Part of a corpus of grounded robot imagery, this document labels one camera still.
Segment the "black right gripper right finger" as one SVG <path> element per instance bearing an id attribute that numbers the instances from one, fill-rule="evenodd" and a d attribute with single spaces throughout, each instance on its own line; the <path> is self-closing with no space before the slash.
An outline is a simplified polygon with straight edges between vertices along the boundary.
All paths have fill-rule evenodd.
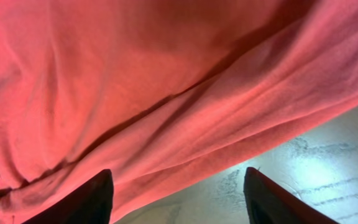
<path id="1" fill-rule="evenodd" d="M 337 224 L 253 167 L 246 169 L 244 196 L 251 224 Z"/>

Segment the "red orange t-shirt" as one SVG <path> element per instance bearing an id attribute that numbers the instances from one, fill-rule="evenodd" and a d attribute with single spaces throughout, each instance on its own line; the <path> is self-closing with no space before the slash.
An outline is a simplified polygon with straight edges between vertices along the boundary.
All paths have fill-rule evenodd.
<path id="1" fill-rule="evenodd" d="M 0 223 L 101 170 L 112 222 L 358 106 L 358 0 L 0 1 Z"/>

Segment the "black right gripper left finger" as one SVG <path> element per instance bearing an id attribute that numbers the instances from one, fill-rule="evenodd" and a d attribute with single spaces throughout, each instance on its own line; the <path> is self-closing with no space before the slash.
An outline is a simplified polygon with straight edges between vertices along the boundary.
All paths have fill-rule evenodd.
<path id="1" fill-rule="evenodd" d="M 113 195 L 112 174 L 105 169 L 24 224 L 108 224 Z"/>

